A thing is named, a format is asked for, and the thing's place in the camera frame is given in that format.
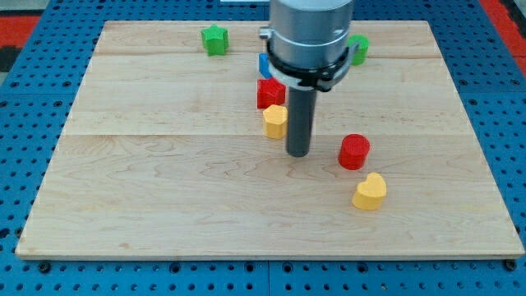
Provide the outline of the black clamp ring mount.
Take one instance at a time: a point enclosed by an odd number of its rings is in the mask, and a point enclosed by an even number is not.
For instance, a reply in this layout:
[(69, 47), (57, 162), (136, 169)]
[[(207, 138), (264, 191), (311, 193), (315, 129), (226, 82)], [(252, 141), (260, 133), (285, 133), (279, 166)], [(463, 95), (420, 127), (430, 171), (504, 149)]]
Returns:
[(269, 72), (280, 83), (301, 91), (318, 90), (329, 92), (347, 75), (358, 52), (358, 42), (347, 46), (344, 53), (328, 66), (318, 68), (300, 68), (288, 65), (274, 53), (270, 41), (266, 44)]

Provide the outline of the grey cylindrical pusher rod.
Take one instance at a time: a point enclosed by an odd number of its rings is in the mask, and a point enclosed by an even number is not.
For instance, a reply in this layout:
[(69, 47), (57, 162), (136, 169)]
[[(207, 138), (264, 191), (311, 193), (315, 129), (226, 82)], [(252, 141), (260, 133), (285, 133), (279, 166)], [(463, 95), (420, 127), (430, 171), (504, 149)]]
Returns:
[(315, 107), (315, 90), (289, 89), (286, 151), (293, 157), (303, 157), (310, 150)]

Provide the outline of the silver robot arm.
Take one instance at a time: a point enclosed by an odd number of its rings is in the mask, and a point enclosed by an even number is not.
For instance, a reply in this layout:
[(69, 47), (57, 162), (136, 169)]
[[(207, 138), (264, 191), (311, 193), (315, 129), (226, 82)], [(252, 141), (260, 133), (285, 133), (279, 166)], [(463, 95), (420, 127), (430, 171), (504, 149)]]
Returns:
[(286, 151), (309, 153), (316, 96), (348, 73), (360, 43), (348, 42), (353, 0), (271, 0), (260, 28), (272, 77), (288, 87)]

